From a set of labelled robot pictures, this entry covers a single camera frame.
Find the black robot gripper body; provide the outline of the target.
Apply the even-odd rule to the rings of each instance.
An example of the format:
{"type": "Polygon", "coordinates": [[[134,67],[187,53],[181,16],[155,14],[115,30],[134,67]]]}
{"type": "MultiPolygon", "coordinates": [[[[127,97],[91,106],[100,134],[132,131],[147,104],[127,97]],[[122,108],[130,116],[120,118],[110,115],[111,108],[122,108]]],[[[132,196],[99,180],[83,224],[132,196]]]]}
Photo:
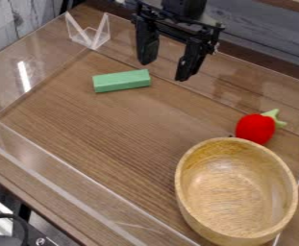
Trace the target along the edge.
{"type": "Polygon", "coordinates": [[[205,14],[207,0],[136,0],[136,16],[150,20],[161,36],[186,43],[198,37],[217,44],[225,26],[205,14]]]}

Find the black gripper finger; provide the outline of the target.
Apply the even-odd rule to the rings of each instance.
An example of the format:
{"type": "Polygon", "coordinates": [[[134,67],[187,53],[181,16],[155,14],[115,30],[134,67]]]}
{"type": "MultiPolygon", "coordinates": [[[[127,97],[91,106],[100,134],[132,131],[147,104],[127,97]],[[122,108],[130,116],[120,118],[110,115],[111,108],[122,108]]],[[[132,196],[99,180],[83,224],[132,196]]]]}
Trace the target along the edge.
{"type": "Polygon", "coordinates": [[[155,24],[136,16],[136,54],[142,65],[147,65],[155,61],[159,48],[159,33],[155,24]]]}
{"type": "Polygon", "coordinates": [[[215,47],[205,40],[195,37],[187,40],[185,53],[178,64],[177,81],[187,81],[189,78],[198,73],[206,57],[211,55],[214,51],[215,47]]]}

